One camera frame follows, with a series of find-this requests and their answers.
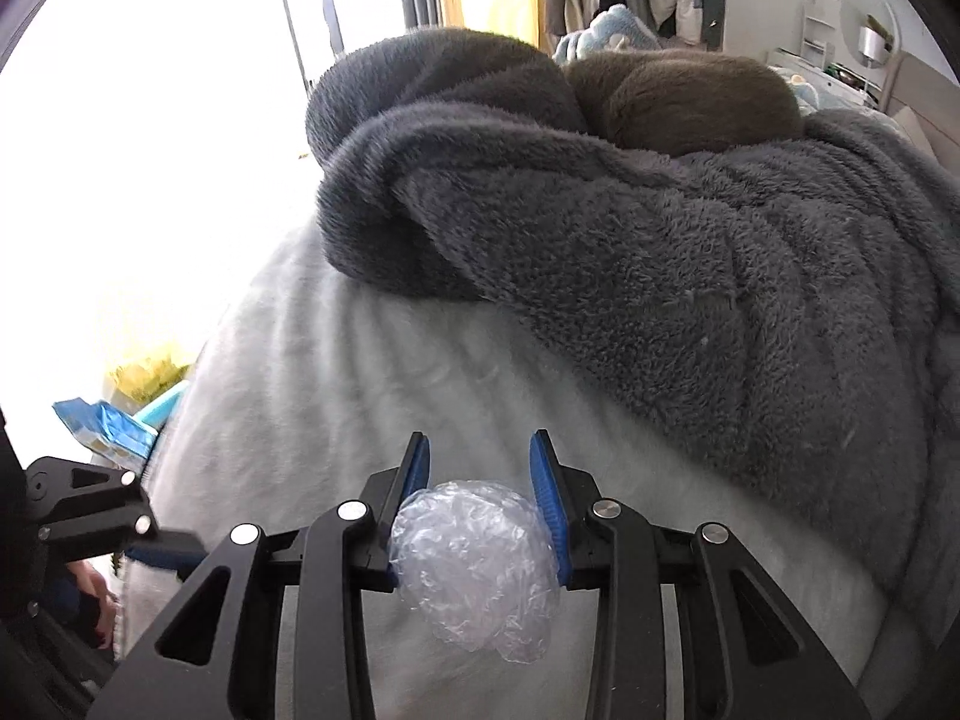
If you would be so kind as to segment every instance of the person's hand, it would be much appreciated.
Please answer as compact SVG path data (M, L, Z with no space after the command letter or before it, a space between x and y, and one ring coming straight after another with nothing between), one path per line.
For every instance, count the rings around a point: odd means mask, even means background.
M107 589L107 580L87 560L68 563L67 568L77 578L80 592L92 595L100 601L100 619L97 620L97 635L100 649L106 650L113 643L113 623L117 618L117 597Z

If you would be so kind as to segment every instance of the blue package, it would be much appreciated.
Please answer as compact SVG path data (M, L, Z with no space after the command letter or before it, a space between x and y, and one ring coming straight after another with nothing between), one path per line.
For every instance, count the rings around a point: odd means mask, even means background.
M157 431L106 400L90 404L82 398L61 400L54 412L71 435L91 452L122 469L142 473L157 440Z

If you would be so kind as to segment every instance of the fluffy blanket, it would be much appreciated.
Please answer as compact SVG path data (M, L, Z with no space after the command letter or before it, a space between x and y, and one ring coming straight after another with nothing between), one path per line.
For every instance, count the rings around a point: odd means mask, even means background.
M960 601L957 186L838 112L680 159L585 130L560 70L506 38L435 29L349 55L307 115L328 261L505 307L829 533L938 642Z

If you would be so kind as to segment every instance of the blue stuffed toy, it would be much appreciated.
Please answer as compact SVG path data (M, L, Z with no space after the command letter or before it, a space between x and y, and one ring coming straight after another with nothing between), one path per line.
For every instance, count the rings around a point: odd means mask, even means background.
M613 5L600 13L586 29L560 38L553 59L565 65L604 50L659 50L661 43L645 23L625 5Z

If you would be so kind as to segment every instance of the bedroom furniture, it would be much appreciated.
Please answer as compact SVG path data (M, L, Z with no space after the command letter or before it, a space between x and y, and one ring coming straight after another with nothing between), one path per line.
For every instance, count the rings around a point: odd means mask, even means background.
M814 65L802 56L795 55L795 53L789 52L788 50L776 49L768 52L767 64L794 71L794 73L803 76L817 89L829 92L834 97L843 98L843 100L853 103L854 105L863 105L867 108L874 107L874 101L870 95L853 89L853 87L844 84L842 81L834 79L833 76L828 76L818 65ZM869 88L875 97L880 97L880 87L870 85Z
M937 161L960 177L960 87L909 52L890 60L880 96L887 116L909 107L916 114Z
M821 70L833 61L839 39L840 1L813 0L803 6L800 57Z

